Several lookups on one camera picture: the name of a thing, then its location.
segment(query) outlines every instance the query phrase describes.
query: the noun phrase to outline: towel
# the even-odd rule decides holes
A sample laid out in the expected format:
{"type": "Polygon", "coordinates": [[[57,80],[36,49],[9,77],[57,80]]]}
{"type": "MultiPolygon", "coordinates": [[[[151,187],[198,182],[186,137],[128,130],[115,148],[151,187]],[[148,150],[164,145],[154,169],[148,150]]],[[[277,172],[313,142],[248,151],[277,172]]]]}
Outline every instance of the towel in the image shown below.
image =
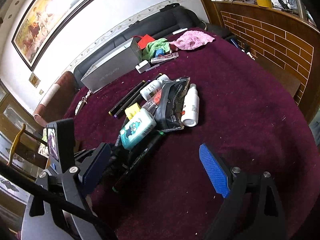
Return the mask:
{"type": "Polygon", "coordinates": [[[192,50],[213,41],[214,38],[204,32],[186,31],[176,41],[171,41],[170,44],[175,45],[179,49],[192,50]]]}
{"type": "Polygon", "coordinates": [[[146,48],[143,50],[142,59],[152,59],[155,55],[156,50],[158,49],[163,49],[165,53],[170,51],[169,42],[166,38],[161,38],[159,40],[149,42],[146,48]]]}

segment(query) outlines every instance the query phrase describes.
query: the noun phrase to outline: green towel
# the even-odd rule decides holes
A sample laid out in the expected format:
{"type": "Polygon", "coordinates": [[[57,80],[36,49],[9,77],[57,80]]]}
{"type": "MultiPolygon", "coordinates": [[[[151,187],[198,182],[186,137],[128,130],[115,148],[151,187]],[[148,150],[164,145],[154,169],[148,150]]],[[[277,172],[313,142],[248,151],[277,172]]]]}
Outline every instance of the green towel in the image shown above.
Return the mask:
{"type": "Polygon", "coordinates": [[[169,42],[166,38],[149,42],[146,48],[143,50],[142,59],[151,60],[155,56],[155,52],[158,49],[163,49],[165,53],[170,51],[169,42]]]}

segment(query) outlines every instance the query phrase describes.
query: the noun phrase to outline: black leather sofa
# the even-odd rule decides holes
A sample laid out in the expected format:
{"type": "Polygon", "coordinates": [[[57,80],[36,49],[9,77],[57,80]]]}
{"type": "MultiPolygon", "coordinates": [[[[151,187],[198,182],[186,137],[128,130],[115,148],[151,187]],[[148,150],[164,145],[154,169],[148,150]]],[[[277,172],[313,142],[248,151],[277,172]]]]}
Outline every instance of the black leather sofa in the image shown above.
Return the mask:
{"type": "Polygon", "coordinates": [[[74,70],[74,77],[79,88],[84,87],[81,82],[82,77],[87,70],[100,58],[106,55],[108,52],[121,45],[123,42],[129,40],[134,35],[144,36],[149,34],[154,39],[159,39],[172,35],[172,32],[181,28],[200,27],[206,29],[209,32],[213,32],[223,39],[230,40],[236,39],[233,34],[220,26],[212,25],[209,23],[201,22],[197,15],[182,6],[166,6],[159,12],[132,24],[128,29],[112,38],[92,55],[82,61],[74,70]]]}

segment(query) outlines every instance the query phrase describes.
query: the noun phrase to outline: black plastic package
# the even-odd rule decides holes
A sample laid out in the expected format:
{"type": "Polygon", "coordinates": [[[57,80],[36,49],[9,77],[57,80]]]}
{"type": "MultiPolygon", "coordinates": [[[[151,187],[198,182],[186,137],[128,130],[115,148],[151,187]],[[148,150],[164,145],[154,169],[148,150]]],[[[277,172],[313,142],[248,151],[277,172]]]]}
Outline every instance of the black plastic package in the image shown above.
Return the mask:
{"type": "Polygon", "coordinates": [[[155,113],[157,130],[170,132],[184,128],[181,122],[181,112],[189,82],[190,77],[163,81],[161,98],[155,113]]]}

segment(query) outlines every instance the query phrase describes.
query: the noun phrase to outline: white wall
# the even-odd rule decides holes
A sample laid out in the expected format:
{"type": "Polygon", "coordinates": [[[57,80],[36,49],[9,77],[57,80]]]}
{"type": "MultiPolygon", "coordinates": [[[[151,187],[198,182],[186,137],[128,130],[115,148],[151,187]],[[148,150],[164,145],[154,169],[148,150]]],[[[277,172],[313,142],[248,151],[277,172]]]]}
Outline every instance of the white wall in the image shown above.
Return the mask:
{"type": "MultiPolygon", "coordinates": [[[[32,0],[26,0],[19,11],[4,44],[0,59],[0,79],[19,103],[33,113],[43,95],[62,71],[98,37],[128,17],[164,0],[94,0],[81,10],[55,37],[34,73],[41,80],[38,88],[28,81],[31,71],[17,54],[11,39],[32,0]]],[[[200,0],[182,4],[206,20],[200,0]]]]}

